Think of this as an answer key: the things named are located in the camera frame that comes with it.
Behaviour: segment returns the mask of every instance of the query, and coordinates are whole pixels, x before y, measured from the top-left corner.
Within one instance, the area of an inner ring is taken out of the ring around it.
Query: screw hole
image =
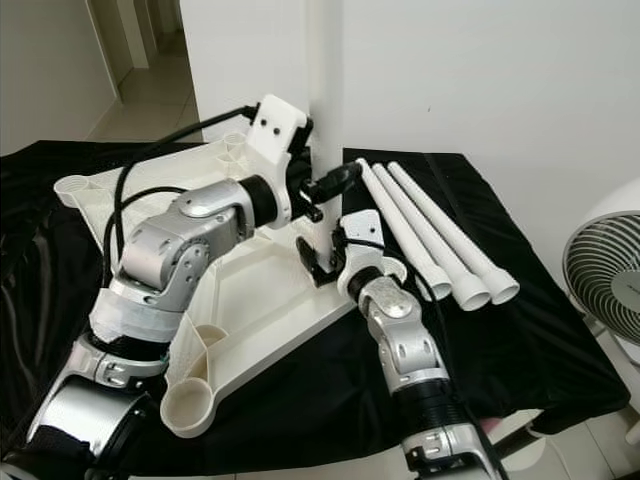
[[[167,240],[165,240],[164,242],[162,242],[162,243],[160,244],[160,248],[158,248],[158,251],[159,251],[160,253],[164,253],[164,252],[166,252],[166,251],[167,251],[167,249],[169,248],[169,245],[171,245],[171,240],[167,239]]]

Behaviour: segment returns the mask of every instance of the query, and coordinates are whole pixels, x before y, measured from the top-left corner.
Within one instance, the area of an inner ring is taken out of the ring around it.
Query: doorway
[[[90,0],[121,107],[97,141],[152,141],[198,121],[179,0]],[[185,141],[202,141],[201,134]]]

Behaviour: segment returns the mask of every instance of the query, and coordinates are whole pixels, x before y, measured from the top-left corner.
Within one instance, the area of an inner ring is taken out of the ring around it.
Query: white tape
[[[101,288],[89,321],[93,333],[103,342],[126,336],[168,343],[175,337],[182,315],[181,312],[156,310]]]

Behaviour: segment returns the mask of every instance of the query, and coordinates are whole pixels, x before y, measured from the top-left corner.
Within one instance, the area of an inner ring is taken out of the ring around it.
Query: tiled floor
[[[198,121],[184,37],[165,38],[151,68],[133,69],[119,86],[122,106],[91,135],[99,142],[157,140]],[[202,141],[192,134],[182,141]]]
[[[95,132],[93,140],[156,140],[198,120],[184,40],[180,37],[164,39],[162,45],[163,54],[151,69],[133,70],[122,82],[123,106],[101,131]],[[201,140],[200,134],[185,139]],[[541,459],[527,470],[513,472],[511,478],[611,480],[640,471],[640,448],[631,447],[624,441],[624,434],[637,418],[632,410],[623,410],[591,419],[554,436],[553,441],[566,460],[570,476],[565,473],[558,455],[547,442]],[[407,471],[400,449],[394,448],[369,458],[316,468],[193,478],[409,480],[415,475]]]

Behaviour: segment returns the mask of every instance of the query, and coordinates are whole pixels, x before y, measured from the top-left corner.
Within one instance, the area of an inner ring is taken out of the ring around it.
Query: fan grille
[[[618,214],[584,226],[567,246],[564,267],[580,304],[615,333],[640,344],[640,214]],[[631,289],[627,298],[612,288],[620,278]]]

